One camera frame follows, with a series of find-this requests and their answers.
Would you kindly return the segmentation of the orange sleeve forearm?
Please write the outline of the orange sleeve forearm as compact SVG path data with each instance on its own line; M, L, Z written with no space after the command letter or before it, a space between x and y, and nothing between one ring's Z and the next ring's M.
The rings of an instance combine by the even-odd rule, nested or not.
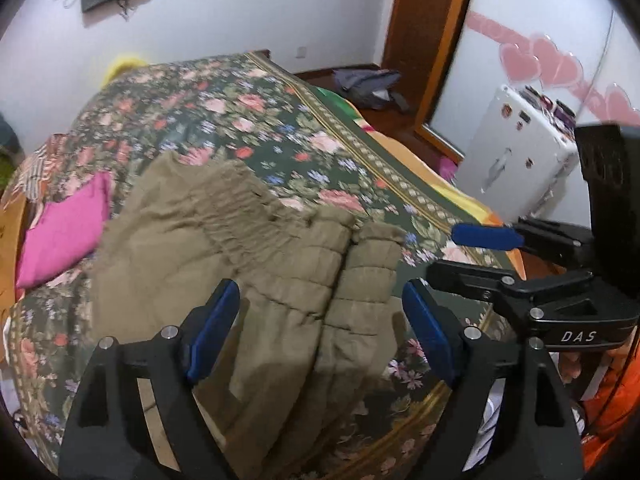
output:
M639 343L634 330L623 347L608 352L612 362L596 395L584 402L588 429L582 438L586 471L604 460L639 407Z

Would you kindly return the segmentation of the right hand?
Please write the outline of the right hand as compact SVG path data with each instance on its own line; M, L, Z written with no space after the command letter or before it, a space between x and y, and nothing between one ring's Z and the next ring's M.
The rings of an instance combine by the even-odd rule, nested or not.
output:
M564 384L570 384L577 379L582 371L579 352L560 352L558 370Z

